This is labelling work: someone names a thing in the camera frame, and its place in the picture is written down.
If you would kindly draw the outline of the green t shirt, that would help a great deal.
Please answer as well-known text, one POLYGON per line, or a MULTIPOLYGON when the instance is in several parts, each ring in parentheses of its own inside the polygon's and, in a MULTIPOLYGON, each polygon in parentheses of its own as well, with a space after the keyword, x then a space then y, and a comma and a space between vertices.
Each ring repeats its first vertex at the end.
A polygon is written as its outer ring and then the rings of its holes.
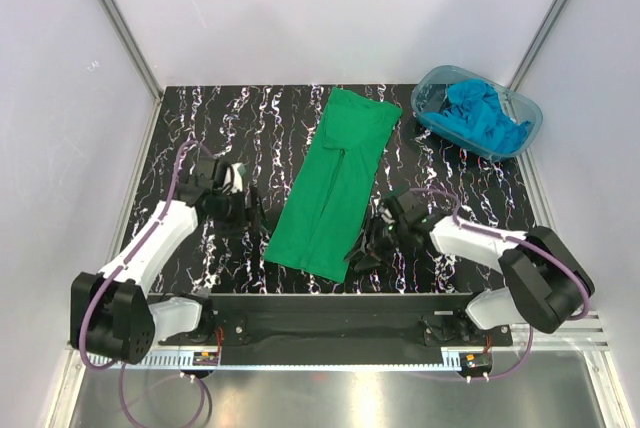
POLYGON ((334 88, 264 259, 341 283, 402 109, 334 88))

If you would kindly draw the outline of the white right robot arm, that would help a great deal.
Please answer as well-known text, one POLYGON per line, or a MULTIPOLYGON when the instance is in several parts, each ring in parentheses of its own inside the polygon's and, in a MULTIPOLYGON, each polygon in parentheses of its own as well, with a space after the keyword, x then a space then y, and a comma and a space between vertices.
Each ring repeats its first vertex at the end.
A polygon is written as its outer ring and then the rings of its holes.
POLYGON ((502 275, 503 288, 479 293, 446 316, 431 330, 435 339, 472 345, 495 328, 518 323, 552 334, 587 316, 594 283, 554 230, 509 231, 473 223, 460 216, 459 201, 451 213, 429 209, 419 199, 424 192, 405 188, 383 198, 375 214, 365 217, 344 259, 364 273, 390 266, 395 251, 434 251, 502 275))

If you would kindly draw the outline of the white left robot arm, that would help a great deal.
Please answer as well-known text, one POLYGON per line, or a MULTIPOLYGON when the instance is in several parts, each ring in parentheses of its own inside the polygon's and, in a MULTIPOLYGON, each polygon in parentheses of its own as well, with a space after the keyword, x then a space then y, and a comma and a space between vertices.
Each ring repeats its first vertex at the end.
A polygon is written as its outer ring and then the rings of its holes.
POLYGON ((157 343, 184 334, 196 344, 215 334, 216 314, 206 295, 148 300, 154 280, 180 245, 210 223, 221 237, 261 232, 264 210, 240 163, 204 157, 192 172, 175 175, 166 200, 122 251, 96 273, 71 285, 70 344, 90 368, 140 363, 157 343))

